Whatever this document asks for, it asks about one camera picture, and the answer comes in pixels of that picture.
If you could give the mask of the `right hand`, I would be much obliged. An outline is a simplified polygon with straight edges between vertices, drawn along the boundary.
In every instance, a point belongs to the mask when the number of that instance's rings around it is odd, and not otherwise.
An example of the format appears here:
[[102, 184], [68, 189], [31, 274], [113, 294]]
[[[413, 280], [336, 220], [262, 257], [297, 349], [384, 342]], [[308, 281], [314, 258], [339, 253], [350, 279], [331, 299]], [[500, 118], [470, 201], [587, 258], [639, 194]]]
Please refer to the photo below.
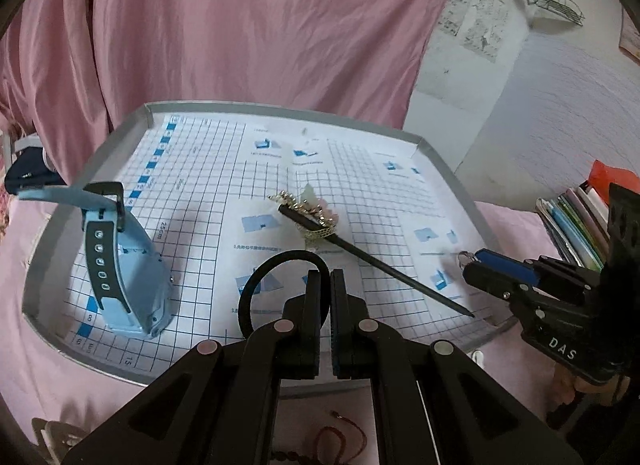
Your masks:
[[612, 405], [625, 396], [629, 383], [628, 376], [616, 375], [604, 385], [592, 385], [556, 363], [548, 390], [548, 410], [552, 412], [561, 405], [571, 404], [578, 393], [591, 396], [597, 403]]

